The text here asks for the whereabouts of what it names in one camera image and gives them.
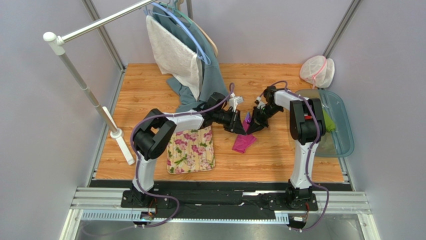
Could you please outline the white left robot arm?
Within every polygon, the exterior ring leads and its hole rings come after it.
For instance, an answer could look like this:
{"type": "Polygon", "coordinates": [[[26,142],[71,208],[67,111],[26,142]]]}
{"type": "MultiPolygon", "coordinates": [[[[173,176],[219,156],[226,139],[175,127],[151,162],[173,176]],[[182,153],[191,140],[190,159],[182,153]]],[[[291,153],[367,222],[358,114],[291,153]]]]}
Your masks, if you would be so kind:
{"type": "Polygon", "coordinates": [[[132,130],[130,145],[137,161],[132,186],[140,195],[148,195],[154,187],[154,173],[158,157],[166,150],[173,134],[187,130],[200,130],[220,124],[230,133],[246,133],[237,106],[241,96],[231,93],[224,96],[215,92],[207,102],[195,109],[179,113],[163,113],[152,109],[132,130]]]}

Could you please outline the magenta paper napkin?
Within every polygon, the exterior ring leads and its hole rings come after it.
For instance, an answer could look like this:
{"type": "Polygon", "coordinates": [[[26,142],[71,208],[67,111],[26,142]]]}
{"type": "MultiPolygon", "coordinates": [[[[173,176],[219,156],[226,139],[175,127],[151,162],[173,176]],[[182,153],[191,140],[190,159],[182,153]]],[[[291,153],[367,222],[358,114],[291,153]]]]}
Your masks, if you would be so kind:
{"type": "Polygon", "coordinates": [[[253,136],[252,134],[249,135],[242,135],[238,134],[234,144],[232,146],[232,150],[244,154],[246,150],[252,146],[257,141],[257,138],[253,136]]]}

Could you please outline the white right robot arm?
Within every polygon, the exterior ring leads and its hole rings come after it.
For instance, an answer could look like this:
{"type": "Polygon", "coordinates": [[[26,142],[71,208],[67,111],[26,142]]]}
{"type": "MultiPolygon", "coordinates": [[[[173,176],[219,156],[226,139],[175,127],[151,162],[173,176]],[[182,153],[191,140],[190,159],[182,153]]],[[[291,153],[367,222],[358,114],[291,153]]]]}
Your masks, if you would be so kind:
{"type": "Polygon", "coordinates": [[[247,134],[267,128],[268,120],[278,112],[288,110],[289,131],[295,142],[293,171],[285,190],[287,203],[309,201],[313,195],[312,168],[315,152],[326,123],[319,98],[305,98],[287,88],[268,86],[262,93],[266,103],[258,98],[253,108],[247,134]]]}

